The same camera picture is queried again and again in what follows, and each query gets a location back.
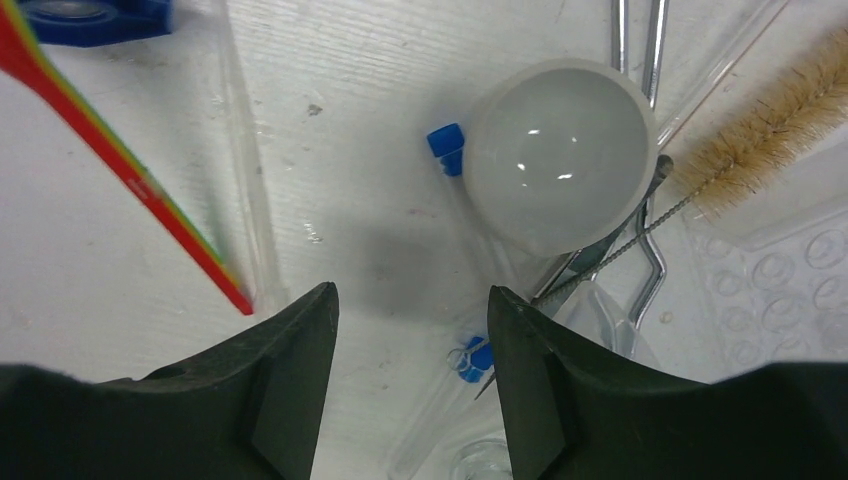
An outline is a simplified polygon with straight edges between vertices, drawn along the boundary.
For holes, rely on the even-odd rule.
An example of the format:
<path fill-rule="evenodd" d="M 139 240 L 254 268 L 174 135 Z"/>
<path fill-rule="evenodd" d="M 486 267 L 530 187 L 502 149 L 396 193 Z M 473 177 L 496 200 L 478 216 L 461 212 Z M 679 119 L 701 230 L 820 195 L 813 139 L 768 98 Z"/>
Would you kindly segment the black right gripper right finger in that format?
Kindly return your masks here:
<path fill-rule="evenodd" d="M 517 479 L 843 479 L 847 367 L 704 384 L 633 362 L 495 286 L 488 330 Z"/>

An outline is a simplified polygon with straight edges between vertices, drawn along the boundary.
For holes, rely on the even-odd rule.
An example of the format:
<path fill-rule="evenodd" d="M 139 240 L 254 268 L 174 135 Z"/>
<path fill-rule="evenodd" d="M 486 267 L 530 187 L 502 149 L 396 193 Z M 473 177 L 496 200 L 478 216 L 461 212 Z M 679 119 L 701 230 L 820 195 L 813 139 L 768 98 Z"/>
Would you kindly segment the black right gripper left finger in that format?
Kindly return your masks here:
<path fill-rule="evenodd" d="M 307 479 L 339 321 L 324 282 L 146 377 L 1 368 L 5 479 Z"/>

